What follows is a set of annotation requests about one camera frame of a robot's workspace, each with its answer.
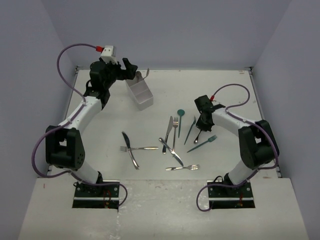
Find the teal plastic knife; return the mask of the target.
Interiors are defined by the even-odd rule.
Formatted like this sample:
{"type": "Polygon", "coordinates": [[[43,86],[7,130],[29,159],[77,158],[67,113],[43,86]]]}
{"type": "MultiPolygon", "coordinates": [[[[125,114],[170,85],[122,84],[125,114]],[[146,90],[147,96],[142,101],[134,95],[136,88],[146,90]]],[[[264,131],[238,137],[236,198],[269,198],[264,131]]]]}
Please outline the teal plastic knife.
{"type": "Polygon", "coordinates": [[[190,127],[189,127],[189,130],[188,130],[188,132],[187,132],[187,135],[186,135],[186,138],[185,138],[185,140],[184,140],[184,144],[183,144],[183,145],[185,145],[185,144],[187,143],[187,140],[188,140],[188,138],[189,138],[189,136],[190,136],[191,130],[193,129],[193,127],[194,127],[195,124],[196,124],[196,116],[194,115],[194,116],[193,116],[193,122],[192,122],[192,124],[191,124],[190,127]]]}

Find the round metal ladle spoon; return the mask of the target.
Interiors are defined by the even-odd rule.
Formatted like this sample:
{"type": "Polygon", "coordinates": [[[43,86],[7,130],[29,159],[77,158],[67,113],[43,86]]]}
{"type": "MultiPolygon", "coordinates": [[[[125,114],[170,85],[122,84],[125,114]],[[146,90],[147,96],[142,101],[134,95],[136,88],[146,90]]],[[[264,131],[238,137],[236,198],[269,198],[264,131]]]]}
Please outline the round metal ladle spoon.
{"type": "Polygon", "coordinates": [[[146,79],[146,78],[149,76],[149,74],[150,74],[150,69],[147,68],[146,74],[145,74],[145,76],[143,77],[143,79],[146,79]]]}

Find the teal plastic fork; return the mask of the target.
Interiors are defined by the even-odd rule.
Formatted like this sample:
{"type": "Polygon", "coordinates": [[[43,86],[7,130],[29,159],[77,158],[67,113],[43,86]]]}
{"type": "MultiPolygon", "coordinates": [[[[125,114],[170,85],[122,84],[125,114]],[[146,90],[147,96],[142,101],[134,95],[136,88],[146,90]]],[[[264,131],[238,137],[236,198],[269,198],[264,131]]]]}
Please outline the teal plastic fork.
{"type": "Polygon", "coordinates": [[[202,143],[199,143],[197,146],[193,147],[192,149],[188,150],[187,152],[192,152],[200,147],[202,147],[203,145],[207,144],[207,143],[211,143],[213,142],[214,140],[217,139],[217,136],[216,135],[213,135],[211,137],[209,137],[206,141],[202,142],[202,143]]]}

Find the teal plastic spoon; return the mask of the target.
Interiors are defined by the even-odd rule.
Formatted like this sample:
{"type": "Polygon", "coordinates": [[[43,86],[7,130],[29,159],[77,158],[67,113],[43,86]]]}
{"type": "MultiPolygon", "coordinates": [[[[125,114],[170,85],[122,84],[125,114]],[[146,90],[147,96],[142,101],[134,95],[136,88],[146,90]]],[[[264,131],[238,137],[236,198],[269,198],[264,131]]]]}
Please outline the teal plastic spoon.
{"type": "Polygon", "coordinates": [[[178,122],[178,137],[180,137],[181,134],[181,126],[182,126],[182,117],[185,114],[185,111],[183,109],[178,109],[177,114],[179,116],[179,122],[178,122]]]}

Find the crossing metal knife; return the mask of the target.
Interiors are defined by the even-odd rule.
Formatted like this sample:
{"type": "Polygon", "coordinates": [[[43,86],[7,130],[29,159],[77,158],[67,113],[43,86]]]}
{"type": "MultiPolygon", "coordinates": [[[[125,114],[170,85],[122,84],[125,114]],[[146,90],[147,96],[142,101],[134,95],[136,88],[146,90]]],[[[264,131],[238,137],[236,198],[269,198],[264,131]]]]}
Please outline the crossing metal knife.
{"type": "Polygon", "coordinates": [[[169,150],[169,152],[171,153],[172,157],[175,158],[178,161],[178,163],[183,167],[184,164],[183,164],[181,158],[176,154],[176,152],[173,149],[171,149],[169,147],[169,145],[165,142],[165,140],[162,137],[160,137],[159,141],[163,144],[164,147],[166,147],[169,150]]]}

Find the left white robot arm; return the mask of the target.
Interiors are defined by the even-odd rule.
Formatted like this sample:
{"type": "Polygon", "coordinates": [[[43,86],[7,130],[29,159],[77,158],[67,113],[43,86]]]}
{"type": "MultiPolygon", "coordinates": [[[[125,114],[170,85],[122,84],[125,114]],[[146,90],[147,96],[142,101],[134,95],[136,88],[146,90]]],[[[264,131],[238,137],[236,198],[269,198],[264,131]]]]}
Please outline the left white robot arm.
{"type": "Polygon", "coordinates": [[[125,68],[119,62],[103,59],[90,65],[89,80],[85,85],[84,99],[72,114],[58,126],[46,129],[45,160],[59,169],[70,171],[78,181],[86,184],[86,190],[97,197],[103,193],[102,174],[85,161],[82,133],[91,120],[101,112],[110,98],[110,87],[115,81],[133,80],[138,69],[127,58],[125,68]]]}

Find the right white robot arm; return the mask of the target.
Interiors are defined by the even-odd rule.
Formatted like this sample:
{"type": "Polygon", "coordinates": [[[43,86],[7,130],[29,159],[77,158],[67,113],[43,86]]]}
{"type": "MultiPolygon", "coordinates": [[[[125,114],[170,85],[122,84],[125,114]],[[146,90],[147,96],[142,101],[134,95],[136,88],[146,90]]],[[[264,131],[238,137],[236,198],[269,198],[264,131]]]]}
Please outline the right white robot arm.
{"type": "Polygon", "coordinates": [[[252,178],[259,170],[266,169],[271,161],[278,164],[280,154],[273,131],[268,121],[244,119],[218,103],[213,104],[207,95],[194,100],[199,118],[196,127],[210,132],[219,126],[238,137],[240,161],[223,179],[223,191],[233,197],[241,191],[241,185],[252,178]]]}

